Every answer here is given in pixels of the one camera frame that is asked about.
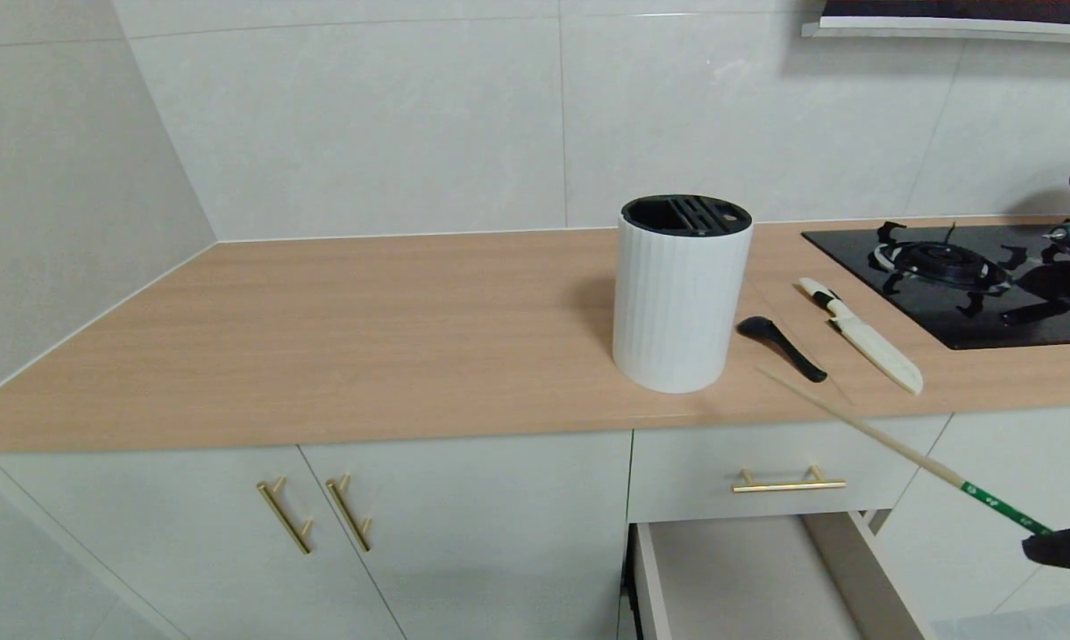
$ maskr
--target green tape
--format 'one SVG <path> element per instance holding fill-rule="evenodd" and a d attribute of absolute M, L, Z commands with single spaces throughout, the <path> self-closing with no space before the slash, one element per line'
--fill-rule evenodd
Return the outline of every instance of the green tape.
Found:
<path fill-rule="evenodd" d="M 962 490 L 966 491 L 969 496 L 977 498 L 979 501 L 984 503 L 985 506 L 989 506 L 990 509 L 993 509 L 1006 518 L 1013 520 L 1013 522 L 1018 522 L 1019 525 L 1026 528 L 1026 530 L 1031 531 L 1031 533 L 1035 533 L 1036 535 L 1048 535 L 1052 533 L 1050 528 L 1042 525 L 1042 523 L 1029 518 L 1029 516 L 1026 516 L 1014 509 L 1014 507 L 1007 505 L 1005 501 L 994 497 L 993 493 L 989 493 L 989 491 L 982 489 L 982 487 L 967 482 L 962 485 Z"/>

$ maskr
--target white knife block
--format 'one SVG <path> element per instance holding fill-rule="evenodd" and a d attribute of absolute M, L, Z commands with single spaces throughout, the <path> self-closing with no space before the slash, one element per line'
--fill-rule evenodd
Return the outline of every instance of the white knife block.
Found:
<path fill-rule="evenodd" d="M 652 196 L 623 208 L 613 360 L 629 380 L 689 393 L 721 377 L 751 239 L 748 212 L 715 198 Z"/>

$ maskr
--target wooden countertop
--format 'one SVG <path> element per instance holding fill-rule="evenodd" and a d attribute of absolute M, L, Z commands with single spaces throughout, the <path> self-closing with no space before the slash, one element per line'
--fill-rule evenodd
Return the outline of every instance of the wooden countertop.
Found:
<path fill-rule="evenodd" d="M 876 224 L 759 226 L 737 320 L 774 318 L 831 374 L 811 388 L 869 416 L 1070 405 L 1070 346 L 952 352 L 799 237 Z M 610 356 L 615 258 L 612 229 L 217 244 L 3 385 L 0 451 L 821 416 L 754 371 L 798 377 L 779 354 L 739 336 L 709 388 L 666 396 L 629 381 Z M 921 396 L 824 323 L 792 286 L 802 275 L 920 366 Z"/>

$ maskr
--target open drawer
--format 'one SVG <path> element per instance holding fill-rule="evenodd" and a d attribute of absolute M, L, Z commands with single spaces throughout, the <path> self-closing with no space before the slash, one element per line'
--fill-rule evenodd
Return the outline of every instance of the open drawer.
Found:
<path fill-rule="evenodd" d="M 926 640 L 857 514 L 637 525 L 645 640 Z"/>

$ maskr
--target black stove top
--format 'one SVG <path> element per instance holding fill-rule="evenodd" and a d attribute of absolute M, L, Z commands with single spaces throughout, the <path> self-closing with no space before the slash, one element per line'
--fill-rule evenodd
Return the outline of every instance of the black stove top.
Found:
<path fill-rule="evenodd" d="M 1048 226 L 808 231 L 950 349 L 1070 344 L 1070 244 Z"/>

